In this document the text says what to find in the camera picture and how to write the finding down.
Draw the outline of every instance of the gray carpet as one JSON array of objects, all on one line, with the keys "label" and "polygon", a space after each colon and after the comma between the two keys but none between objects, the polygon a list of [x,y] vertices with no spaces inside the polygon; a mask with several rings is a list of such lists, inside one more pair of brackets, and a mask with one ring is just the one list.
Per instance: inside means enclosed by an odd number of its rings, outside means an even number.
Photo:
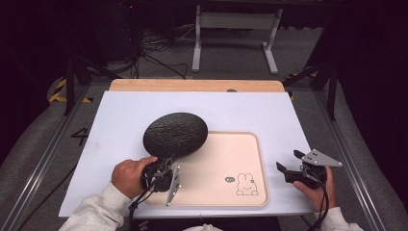
[{"label": "gray carpet", "polygon": [[[187,76],[192,79],[282,81],[286,75],[301,71],[320,33],[321,29],[279,30],[272,46],[272,53],[279,70],[278,75],[269,74],[267,62],[260,47],[268,33],[262,31],[251,31],[243,37],[224,31],[203,33],[201,67],[198,73],[191,72],[193,42],[190,40],[151,55],[169,65],[188,64]],[[112,62],[110,68],[120,65],[122,62]],[[174,68],[184,72],[184,68],[180,65]],[[139,74],[142,78],[181,78],[173,71],[143,59],[140,59]],[[131,77],[130,71],[120,75],[124,78]],[[319,108],[316,93],[305,88],[309,81],[309,79],[302,80],[294,87],[288,88],[294,93],[293,106],[310,146],[335,159],[340,159],[340,148],[329,129],[329,124],[324,122],[325,113]],[[80,139],[71,138],[71,135],[84,127],[91,128],[102,94],[108,89],[109,84],[106,77],[94,78],[86,94],[86,97],[92,97],[94,101],[80,103],[80,107],[63,133],[60,145],[56,148],[51,166],[47,169],[39,187],[35,189],[34,197],[29,201],[23,218],[36,208],[77,163],[83,145],[80,146]],[[54,87],[55,85],[51,86],[50,91],[53,91]],[[354,164],[367,184],[372,203],[386,230],[406,230],[405,227],[408,227],[406,211],[371,157],[346,106],[341,88],[338,87],[338,89],[335,123],[341,130]],[[5,163],[0,167],[0,204],[2,205],[0,224],[6,221],[13,209],[31,173],[64,119],[63,114],[64,103],[51,103],[50,107],[21,136]],[[345,219],[349,222],[357,222],[364,230],[372,230],[370,219],[367,218],[344,167],[335,168],[334,174],[338,204],[342,207]],[[64,189],[68,184],[69,178],[34,213],[23,230],[58,230],[61,227],[64,219],[58,218],[58,212],[64,199]],[[314,220],[310,215],[306,217],[310,221]],[[298,216],[280,217],[279,222],[283,231],[307,230],[307,226]]]}]

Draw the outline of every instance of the beige tray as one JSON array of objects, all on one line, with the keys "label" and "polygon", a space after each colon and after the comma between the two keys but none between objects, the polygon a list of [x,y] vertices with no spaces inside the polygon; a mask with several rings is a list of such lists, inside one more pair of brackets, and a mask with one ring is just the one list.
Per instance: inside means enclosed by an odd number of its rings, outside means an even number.
[{"label": "beige tray", "polygon": [[[194,154],[176,161],[180,184],[171,205],[263,206],[268,185],[258,139],[245,132],[209,132]],[[146,201],[166,204],[168,192],[155,192]]]}]

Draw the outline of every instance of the white metal stand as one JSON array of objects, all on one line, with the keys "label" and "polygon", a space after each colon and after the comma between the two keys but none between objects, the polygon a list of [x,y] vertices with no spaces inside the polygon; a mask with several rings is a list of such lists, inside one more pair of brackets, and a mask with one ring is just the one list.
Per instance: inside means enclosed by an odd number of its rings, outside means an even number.
[{"label": "white metal stand", "polygon": [[270,73],[277,74],[278,69],[270,48],[275,39],[281,15],[282,10],[277,10],[276,13],[202,13],[200,6],[197,6],[192,72],[198,72],[200,69],[201,28],[232,28],[270,30],[269,40],[263,43],[263,47]]}]

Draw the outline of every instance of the black oval plate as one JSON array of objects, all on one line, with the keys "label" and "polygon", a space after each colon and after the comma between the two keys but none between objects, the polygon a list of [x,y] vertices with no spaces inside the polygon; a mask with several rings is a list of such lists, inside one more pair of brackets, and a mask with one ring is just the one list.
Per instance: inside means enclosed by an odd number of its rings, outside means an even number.
[{"label": "black oval plate", "polygon": [[179,159],[198,150],[207,136],[207,124],[201,117],[174,113],[156,119],[147,127],[143,145],[152,156]]}]

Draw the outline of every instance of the metal bracket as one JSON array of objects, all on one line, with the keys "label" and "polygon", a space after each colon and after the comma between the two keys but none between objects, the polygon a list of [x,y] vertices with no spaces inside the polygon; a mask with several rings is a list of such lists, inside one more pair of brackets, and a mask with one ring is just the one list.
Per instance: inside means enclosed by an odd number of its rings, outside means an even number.
[{"label": "metal bracket", "polygon": [[306,154],[305,156],[303,156],[301,160],[314,166],[329,166],[329,167],[343,166],[343,163],[338,162],[333,158],[330,158],[315,149]]},{"label": "metal bracket", "polygon": [[170,185],[170,189],[169,189],[167,200],[166,200],[166,206],[170,205],[171,200],[173,200],[174,196],[177,194],[177,191],[181,188],[180,166],[177,166],[175,170],[173,170],[173,172],[174,172],[174,175],[173,175],[173,179],[171,180],[171,185]]}]

